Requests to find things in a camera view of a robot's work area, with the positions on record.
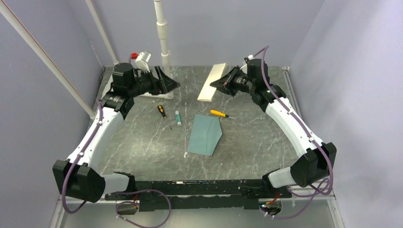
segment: vertical white pipe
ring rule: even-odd
[[[164,73],[171,76],[170,73],[170,56],[168,50],[167,38],[167,22],[163,16],[163,4],[161,0],[154,0],[155,14],[157,15],[157,31],[161,43],[161,58],[163,61]]]
[[[74,97],[74,99],[84,108],[84,110],[89,114],[91,118],[95,118],[95,113],[84,101],[84,99],[78,94],[77,90],[71,85],[64,74],[56,66],[56,64],[50,59],[43,48],[37,43],[37,41],[31,36],[31,34],[26,30],[22,23],[17,19],[15,14],[6,5],[6,3],[1,0],[0,12],[6,18],[6,20],[13,26],[13,28],[19,33],[19,35],[25,40],[25,42],[34,50],[38,57],[45,63],[45,65],[52,71],[52,73],[59,79],[63,86],[69,91],[69,93]]]
[[[116,55],[115,55],[115,53],[114,53],[114,51],[112,49],[111,42],[109,41],[108,36],[106,35],[104,26],[102,25],[102,22],[99,19],[98,14],[96,13],[96,9],[94,7],[94,4],[92,3],[91,0],[86,0],[86,4],[87,4],[87,6],[89,8],[89,11],[91,12],[92,18],[95,21],[95,24],[96,24],[96,27],[98,28],[98,31],[101,34],[102,40],[104,41],[105,46],[108,49],[109,54],[111,55],[113,64],[114,65],[118,64],[119,61],[117,60]]]

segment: yellow screwdriver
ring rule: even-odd
[[[214,114],[214,115],[217,115],[217,116],[222,116],[222,117],[225,117],[225,118],[231,118],[231,119],[236,120],[235,118],[230,117],[229,115],[224,114],[224,113],[219,112],[219,111],[211,110],[210,113],[211,113],[211,114]]]
[[[169,121],[168,121],[168,119],[167,119],[167,117],[166,117],[166,114],[165,114],[165,111],[164,111],[164,109],[163,109],[163,106],[159,104],[159,105],[157,106],[157,108],[158,108],[158,111],[160,111],[161,115],[163,115],[163,118],[164,118],[164,119],[166,120],[166,122],[168,123],[169,128],[172,130],[171,125],[169,124]]]

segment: screwdriver handle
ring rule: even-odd
[[[158,108],[158,111],[160,111],[161,115],[163,115],[163,118],[166,119],[166,114],[165,114],[163,106],[159,104],[157,106],[157,108]]]
[[[222,113],[222,112],[215,111],[215,110],[211,110],[210,113],[211,113],[211,114],[214,114],[214,115],[217,115],[217,116],[226,117],[226,118],[229,117],[229,115],[226,115],[226,114],[224,114],[224,113]]]

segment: lavender wall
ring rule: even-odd
[[[403,2],[326,0],[291,64],[304,120],[337,149],[345,226],[403,227]]]
[[[173,66],[203,66],[242,59],[271,45],[267,60],[289,66],[324,0],[163,0]],[[84,1],[68,0],[103,66],[112,60]],[[161,64],[154,1],[93,0],[118,60],[149,50]]]
[[[6,0],[73,86],[93,104],[102,68],[63,0]],[[0,15],[0,227],[49,227],[52,174],[83,137],[89,117]]]

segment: gray marble surface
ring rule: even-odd
[[[136,97],[106,147],[99,172],[124,171],[139,181],[260,179],[271,170],[294,163],[297,155],[290,141],[249,94],[239,92],[231,97],[217,91],[212,102],[197,101],[210,70],[211,66],[173,67],[171,73],[181,83],[173,100]],[[103,78],[98,96],[109,76],[110,72]],[[280,67],[270,67],[269,76],[289,94]],[[165,108],[172,130],[158,112],[158,104]],[[220,117],[222,137],[212,156],[188,153],[184,158],[195,114],[211,115],[211,109],[236,120]],[[181,115],[182,126],[176,124],[175,110]]]

